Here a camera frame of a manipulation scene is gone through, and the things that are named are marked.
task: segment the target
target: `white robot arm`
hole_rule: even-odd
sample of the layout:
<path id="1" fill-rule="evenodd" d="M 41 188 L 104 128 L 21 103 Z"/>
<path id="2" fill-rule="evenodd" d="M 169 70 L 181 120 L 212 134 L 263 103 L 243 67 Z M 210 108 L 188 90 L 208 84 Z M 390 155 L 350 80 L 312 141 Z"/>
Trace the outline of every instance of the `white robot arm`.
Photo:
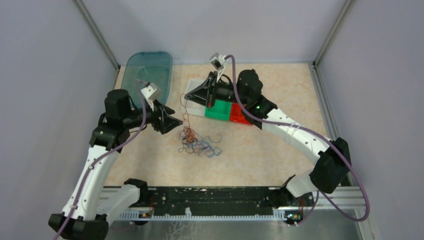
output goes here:
<path id="1" fill-rule="evenodd" d="M 313 131 L 306 131 L 298 122 L 291 119 L 276 104 L 262 95 L 263 84 L 254 69 L 240 72 L 236 82 L 237 91 L 235 91 L 233 83 L 221 79 L 227 58 L 225 55 L 215 53 L 210 59 L 210 63 L 217 71 L 210 72 L 207 79 L 200 86 L 187 93 L 184 98 L 211 108 L 216 100 L 236 102 L 237 93 L 241 104 L 251 115 L 242 112 L 248 122 L 263 131 L 279 136 L 314 164 L 314 169 L 295 175 L 286 182 L 281 188 L 281 196 L 276 197 L 276 207 L 287 202 L 286 198 L 298 198 L 313 191 L 320 190 L 324 193 L 332 193 L 346 177 L 349 169 L 329 143 L 337 147 L 350 163 L 349 147 L 346 141 L 340 137 L 335 141 L 326 137 L 322 139 L 312 134 Z M 266 120 L 274 122 L 274 124 L 258 120 Z"/>
<path id="2" fill-rule="evenodd" d="M 129 179 L 112 197 L 99 204 L 106 178 L 122 149 L 110 152 L 127 141 L 130 129 L 145 126 L 166 134 L 183 122 L 170 115 L 175 111 L 159 103 L 160 90 L 153 83 L 141 90 L 148 107 L 137 109 L 128 92 L 112 90 L 104 100 L 105 113 L 93 130 L 84 169 L 62 212 L 52 214 L 49 226 L 64 239 L 104 239 L 112 222 L 129 206 L 147 201 L 147 183 Z"/>

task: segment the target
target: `red block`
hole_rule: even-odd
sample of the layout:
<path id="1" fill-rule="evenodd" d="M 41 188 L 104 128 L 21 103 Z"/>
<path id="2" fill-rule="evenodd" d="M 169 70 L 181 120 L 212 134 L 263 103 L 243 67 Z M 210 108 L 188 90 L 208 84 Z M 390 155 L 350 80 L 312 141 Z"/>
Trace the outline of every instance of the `red block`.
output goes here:
<path id="1" fill-rule="evenodd" d="M 235 123 L 248 124 L 252 125 L 248 122 L 242 114 L 242 108 L 238 103 L 233 103 L 231 105 L 231 112 L 229 113 L 229 120 Z"/>

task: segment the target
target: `green block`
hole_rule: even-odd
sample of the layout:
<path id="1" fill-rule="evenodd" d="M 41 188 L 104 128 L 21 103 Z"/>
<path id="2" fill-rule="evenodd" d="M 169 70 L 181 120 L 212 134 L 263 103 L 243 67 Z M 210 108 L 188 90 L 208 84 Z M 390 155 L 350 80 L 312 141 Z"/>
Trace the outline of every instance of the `green block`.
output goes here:
<path id="1" fill-rule="evenodd" d="M 230 120 L 231 102 L 216 100 L 211 108 L 205 107 L 204 116 L 219 120 Z"/>

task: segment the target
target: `black bracket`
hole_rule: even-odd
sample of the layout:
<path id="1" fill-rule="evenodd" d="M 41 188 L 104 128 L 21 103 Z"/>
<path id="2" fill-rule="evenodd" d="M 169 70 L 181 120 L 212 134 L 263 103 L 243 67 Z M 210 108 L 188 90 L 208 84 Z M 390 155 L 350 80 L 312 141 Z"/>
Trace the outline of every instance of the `black bracket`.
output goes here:
<path id="1" fill-rule="evenodd" d="M 294 177 L 295 175 L 289 177 L 280 189 L 273 190 L 267 197 L 269 204 L 273 208 L 278 208 L 281 206 L 292 206 L 293 204 L 297 203 L 298 200 L 286 188 L 287 183 Z"/>
<path id="2" fill-rule="evenodd" d="M 218 72 L 209 72 L 206 80 L 198 87 L 188 92 L 184 99 L 195 102 L 207 108 L 212 108 L 216 100 L 234 102 L 236 99 L 232 82 L 218 78 Z M 263 98 L 263 84 L 255 70 L 243 70 L 238 75 L 237 90 L 241 102 L 250 107 Z"/>
<path id="3" fill-rule="evenodd" d="M 348 143 L 341 137 L 330 141 L 343 154 L 352 165 Z M 319 153 L 320 158 L 309 174 L 311 182 L 322 192 L 331 194 L 346 178 L 349 169 L 337 153 L 329 147 L 325 152 Z"/>
<path id="4" fill-rule="evenodd" d="M 52 214 L 48 219 L 48 225 L 57 232 L 66 218 L 63 213 Z M 104 240 L 108 231 L 109 223 L 103 214 L 90 221 L 70 218 L 60 236 L 68 240 Z"/>

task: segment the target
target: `white wall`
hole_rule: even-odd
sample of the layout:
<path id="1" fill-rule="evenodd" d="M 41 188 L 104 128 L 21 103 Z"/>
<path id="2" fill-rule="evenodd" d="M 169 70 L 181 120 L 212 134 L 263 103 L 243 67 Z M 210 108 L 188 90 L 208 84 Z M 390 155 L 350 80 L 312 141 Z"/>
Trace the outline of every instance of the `white wall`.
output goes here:
<path id="1" fill-rule="evenodd" d="M 0 239 L 54 236 L 114 75 L 72 1 L 1 1 Z"/>
<path id="2" fill-rule="evenodd" d="M 138 52 L 175 63 L 215 52 L 242 62 L 312 61 L 345 0 L 85 0 L 121 65 Z"/>
<path id="3" fill-rule="evenodd" d="M 424 1 L 357 1 L 320 66 L 383 240 L 424 239 Z"/>

